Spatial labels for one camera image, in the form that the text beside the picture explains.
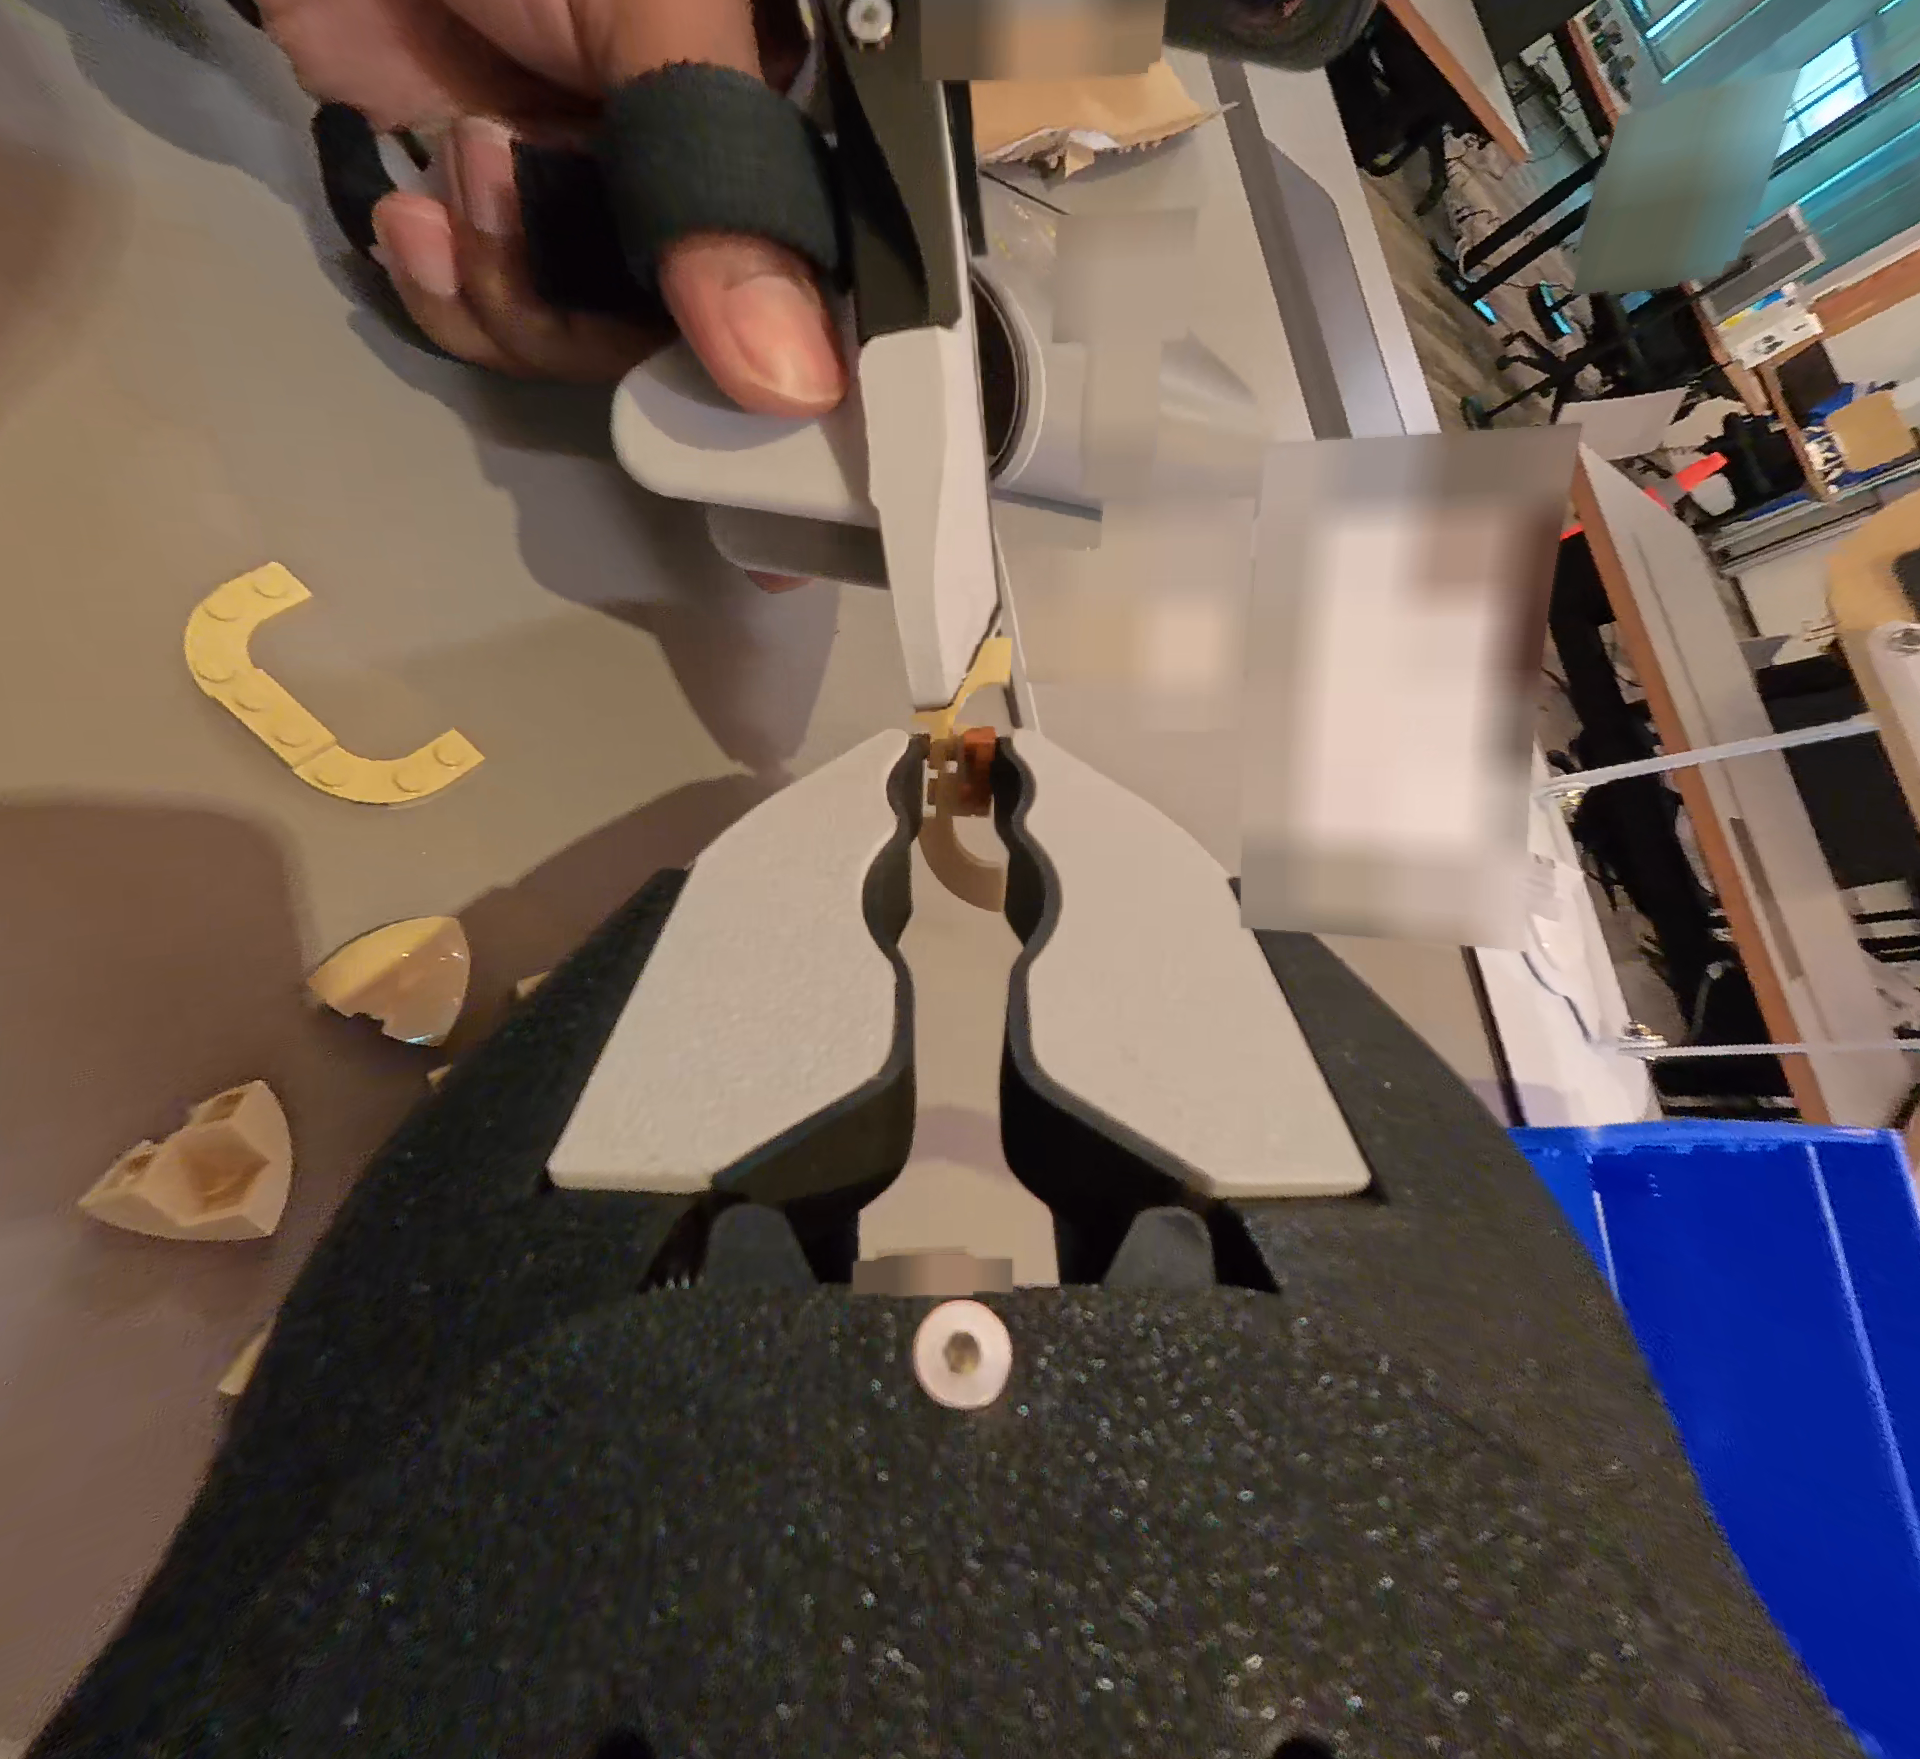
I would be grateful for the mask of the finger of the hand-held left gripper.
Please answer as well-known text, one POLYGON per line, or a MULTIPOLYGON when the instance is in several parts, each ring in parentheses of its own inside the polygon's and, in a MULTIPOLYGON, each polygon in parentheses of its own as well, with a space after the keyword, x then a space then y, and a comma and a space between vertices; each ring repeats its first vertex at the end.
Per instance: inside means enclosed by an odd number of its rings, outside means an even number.
POLYGON ((860 406, 903 683, 942 713, 999 612, 972 319, 863 342, 860 406))

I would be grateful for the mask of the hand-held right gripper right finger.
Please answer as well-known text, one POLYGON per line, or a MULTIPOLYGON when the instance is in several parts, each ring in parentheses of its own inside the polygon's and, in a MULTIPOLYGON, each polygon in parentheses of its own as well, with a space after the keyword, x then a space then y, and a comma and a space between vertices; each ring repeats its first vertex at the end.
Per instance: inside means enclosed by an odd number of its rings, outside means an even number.
POLYGON ((1068 1120, 1200 1198, 1369 1186, 1229 868, 1042 732, 999 742, 1004 1042, 1068 1120))

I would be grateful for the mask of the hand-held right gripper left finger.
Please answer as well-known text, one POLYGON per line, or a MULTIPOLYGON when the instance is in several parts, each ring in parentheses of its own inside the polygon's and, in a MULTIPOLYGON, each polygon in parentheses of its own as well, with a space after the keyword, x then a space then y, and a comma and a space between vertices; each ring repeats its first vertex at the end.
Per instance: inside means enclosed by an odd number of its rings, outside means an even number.
POLYGON ((549 1156, 600 1196, 881 1196, 913 1139, 917 736, 881 732, 684 868, 549 1156))

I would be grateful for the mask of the white metal frame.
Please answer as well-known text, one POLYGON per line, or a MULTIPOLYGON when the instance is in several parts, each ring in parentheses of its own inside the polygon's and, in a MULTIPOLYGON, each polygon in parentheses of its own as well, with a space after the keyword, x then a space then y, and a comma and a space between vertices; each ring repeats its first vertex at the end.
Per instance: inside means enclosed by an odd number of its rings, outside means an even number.
POLYGON ((1915 811, 1862 705, 1788 713, 1847 722, 1845 742, 1776 729, 1742 645, 1714 615, 1708 663, 1648 645, 1651 621, 1604 599, 1554 605, 1576 756, 1539 799, 1651 929, 1676 1020, 1651 1020, 1655 1091, 1792 1100, 1819 1125, 1883 1125, 1915 1082, 1915 981, 1883 1006, 1859 946, 1859 877, 1899 877, 1915 927, 1915 811))

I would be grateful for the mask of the large tan arch brick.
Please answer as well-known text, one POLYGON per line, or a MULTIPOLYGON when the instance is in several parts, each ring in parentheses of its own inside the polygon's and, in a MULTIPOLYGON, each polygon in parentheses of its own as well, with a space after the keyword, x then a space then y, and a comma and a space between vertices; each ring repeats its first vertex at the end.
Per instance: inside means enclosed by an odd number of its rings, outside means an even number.
POLYGON ((960 904, 1004 915, 1013 848, 998 811, 923 811, 917 855, 960 904))
POLYGON ((485 770, 485 753, 460 732, 436 732, 408 756, 362 756, 293 693, 287 693, 255 663, 255 628, 303 599, 312 590, 287 565, 257 565, 208 590, 185 623, 185 668, 196 693, 264 742, 303 788, 338 805, 408 810, 485 770))

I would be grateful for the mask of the tan quarter-round brick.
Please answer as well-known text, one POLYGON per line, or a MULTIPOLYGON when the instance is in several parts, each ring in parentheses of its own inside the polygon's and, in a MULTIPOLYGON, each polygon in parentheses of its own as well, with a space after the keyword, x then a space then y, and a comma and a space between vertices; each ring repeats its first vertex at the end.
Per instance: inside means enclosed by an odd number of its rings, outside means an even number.
POLYGON ((400 1047, 440 1047, 469 1006, 470 949, 451 915, 376 927, 324 954, 303 989, 324 1013, 376 1020, 400 1047))
POLYGON ((293 1173, 290 1120, 264 1076, 205 1100, 79 1196, 79 1215, 145 1243, 248 1244, 277 1232, 293 1173))

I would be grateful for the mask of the grey instruction booklet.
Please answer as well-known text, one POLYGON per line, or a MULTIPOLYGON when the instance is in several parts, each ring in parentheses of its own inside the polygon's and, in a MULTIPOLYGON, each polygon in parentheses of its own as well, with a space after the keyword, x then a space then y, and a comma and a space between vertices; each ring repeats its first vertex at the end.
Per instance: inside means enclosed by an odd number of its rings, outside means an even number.
POLYGON ((1013 705, 1077 753, 1234 747, 1271 462, 1435 430, 1333 83, 1169 69, 1194 129, 982 177, 1013 705))

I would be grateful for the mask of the blue plastic bin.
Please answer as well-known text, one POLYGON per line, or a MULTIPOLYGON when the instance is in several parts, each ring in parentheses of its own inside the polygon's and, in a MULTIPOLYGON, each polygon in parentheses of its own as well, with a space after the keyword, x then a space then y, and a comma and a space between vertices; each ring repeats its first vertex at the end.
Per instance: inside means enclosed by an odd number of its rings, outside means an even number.
POLYGON ((1512 1129, 1708 1503, 1870 1754, 1920 1754, 1920 1209, 1907 1135, 1512 1129))

